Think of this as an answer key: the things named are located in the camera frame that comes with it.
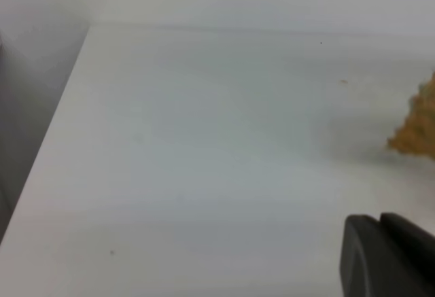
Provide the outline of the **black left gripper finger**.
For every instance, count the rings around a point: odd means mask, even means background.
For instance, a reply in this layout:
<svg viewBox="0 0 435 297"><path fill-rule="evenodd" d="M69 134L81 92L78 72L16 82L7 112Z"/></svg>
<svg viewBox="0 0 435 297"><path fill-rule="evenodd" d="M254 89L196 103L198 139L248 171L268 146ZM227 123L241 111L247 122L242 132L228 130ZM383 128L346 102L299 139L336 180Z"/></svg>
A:
<svg viewBox="0 0 435 297"><path fill-rule="evenodd" d="M434 235L396 213L350 215L339 271L344 296L433 296Z"/></svg>

